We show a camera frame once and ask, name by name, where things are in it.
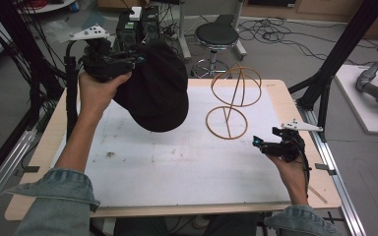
wooden table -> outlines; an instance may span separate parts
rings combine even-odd
[[[231,87],[236,80],[222,80],[216,86]],[[209,87],[211,80],[189,80],[189,87]],[[284,82],[279,80],[263,80],[262,88],[266,88],[273,106],[281,122],[300,119],[300,114],[287,91]],[[52,118],[41,138],[41,141],[31,159],[30,166],[40,166],[37,173],[25,173],[21,183],[35,182],[50,168],[51,161],[60,147],[66,128],[65,96],[63,95],[57,105]],[[317,148],[315,148],[308,132],[300,132],[306,143],[305,152],[309,165],[313,167],[309,185],[309,203],[315,208],[336,208],[341,205],[341,199],[334,182],[327,171],[316,169],[315,163],[323,163]],[[33,202],[33,198],[14,196],[11,200],[5,217],[8,220],[22,220]],[[142,215],[180,215],[200,213],[226,213],[247,211],[272,211],[287,207],[287,204],[230,204],[230,205],[198,205],[198,206],[126,206],[126,207],[100,207],[93,217],[121,217]]]

white platform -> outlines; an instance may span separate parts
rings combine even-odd
[[[251,89],[247,94],[258,94]],[[218,88],[218,93],[229,100],[232,94],[229,88]],[[86,168],[101,206],[289,203],[276,167],[252,146],[253,135],[280,141],[272,135],[272,127],[280,122],[267,92],[263,90],[256,104],[240,108],[248,119],[248,131],[233,141],[215,137],[206,127],[207,113],[222,105],[211,89],[190,87],[188,94],[185,122],[160,134],[144,130],[111,102],[96,130]],[[237,121],[232,124],[242,126]]]
[[[378,103],[373,96],[355,88],[358,76],[366,69],[343,65],[337,72],[336,80],[364,130],[369,134],[378,134]],[[378,87],[378,72],[371,84]]]

gray floor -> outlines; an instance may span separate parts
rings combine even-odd
[[[94,22],[99,22],[106,30],[114,32],[117,13],[98,11],[95,9],[95,2],[88,1],[87,3],[84,4],[84,7],[87,8],[79,13],[71,13],[63,9],[43,14],[40,18],[44,25],[57,20],[67,20],[66,23],[71,28],[88,27]],[[187,29],[201,20],[200,18],[188,20]],[[243,19],[241,23],[251,20],[254,19]],[[245,26],[251,27],[251,24],[245,23]],[[309,33],[331,40],[338,39],[345,29],[345,26],[312,28],[295,23],[284,23],[283,26],[291,31]],[[243,32],[240,36],[249,38],[251,35],[248,32]],[[285,39],[300,42],[314,53],[328,54],[334,45],[332,42],[300,34],[290,34]],[[208,58],[209,51],[196,45],[191,36],[188,36],[187,40],[193,54],[192,61],[187,63],[187,68],[190,69],[193,63],[200,58]],[[262,78],[283,80],[288,87],[314,75],[323,63],[322,60],[303,55],[295,45],[267,44],[257,40],[242,40],[242,44],[248,53],[243,61],[238,61],[233,52],[220,53],[219,59],[228,65],[239,63],[254,68]],[[365,41],[361,41],[360,44],[370,45]],[[64,55],[66,44],[52,40],[51,45],[60,57]],[[75,44],[72,54],[80,57],[83,53],[82,50],[83,44]],[[356,47],[349,59],[356,63],[375,61],[378,60],[378,52],[375,49]],[[293,94],[292,97],[299,98],[302,94],[303,91],[300,91]],[[3,55],[0,57],[0,147],[21,120],[28,107],[29,87],[23,81],[12,61]],[[326,129],[328,144],[362,221],[366,235],[378,235],[378,136],[364,133],[347,104],[345,96],[335,82],[332,83]],[[20,177],[14,176],[10,179],[8,186],[17,184],[19,180]],[[0,235],[11,235],[18,225],[18,222],[6,221],[4,218],[4,212],[9,201],[10,198],[7,196],[0,197]],[[328,216],[326,211],[320,212],[323,216]],[[333,210],[332,213],[333,217],[341,217],[341,213],[336,210]],[[336,222],[336,224],[342,228],[345,235],[348,235],[343,223]]]

wire frame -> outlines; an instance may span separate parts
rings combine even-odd
[[[258,81],[255,80],[254,77],[252,77],[248,73],[246,73],[248,71],[253,72],[254,75],[255,75],[255,78],[258,78],[259,80]],[[228,74],[237,75],[237,82],[236,82],[236,85],[234,87],[234,92],[233,92],[231,101],[225,101],[222,97],[219,97],[217,95],[216,91],[215,91],[215,85],[216,85],[217,81],[219,79],[222,79],[222,77],[226,78]],[[257,85],[257,88],[258,88],[259,93],[258,93],[257,97],[255,97],[253,99],[253,101],[245,101],[245,95],[246,95],[246,82],[245,82],[245,80],[246,80],[246,78],[248,80],[253,81]],[[242,92],[241,92],[240,97],[237,99],[237,92],[239,91],[238,88],[240,87],[240,83],[242,85]],[[219,101],[221,101],[222,103],[224,103],[226,105],[225,106],[218,106],[218,107],[212,109],[210,112],[208,112],[207,117],[206,117],[206,124],[207,124],[207,127],[210,130],[210,132],[212,134],[214,134],[215,136],[217,136],[221,139],[224,139],[224,140],[235,140],[235,139],[242,137],[247,132],[248,121],[247,121],[247,118],[245,117],[245,115],[241,111],[239,111],[238,109],[236,109],[234,107],[250,106],[250,105],[255,104],[257,101],[259,101],[259,99],[262,95],[261,85],[262,85],[262,78],[259,75],[259,73],[256,72],[255,70],[249,68],[249,67],[241,67],[241,66],[232,67],[228,71],[216,75],[211,82],[211,90],[212,90],[214,96]],[[219,112],[220,110],[222,111],[222,115],[221,115],[222,118],[221,119],[225,123],[224,126],[222,126],[222,123],[220,121],[217,122],[217,120],[214,120],[212,118],[214,116],[213,114],[218,115],[217,112]],[[242,121],[241,122],[241,123],[243,123],[241,125],[242,128],[240,128],[239,124],[231,125],[230,116],[231,116],[231,113],[234,116],[233,112],[235,112],[235,114],[237,114],[239,117],[242,118],[241,120],[238,120],[238,121]]]

black metal frame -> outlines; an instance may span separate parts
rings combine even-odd
[[[377,17],[378,0],[364,0],[318,72],[311,78],[288,89],[290,93],[294,93],[308,88],[305,94],[296,101],[296,104],[305,110],[312,110],[315,102],[321,96],[318,126],[323,127],[324,130],[331,81]],[[321,132],[320,136],[325,142],[325,133]]]

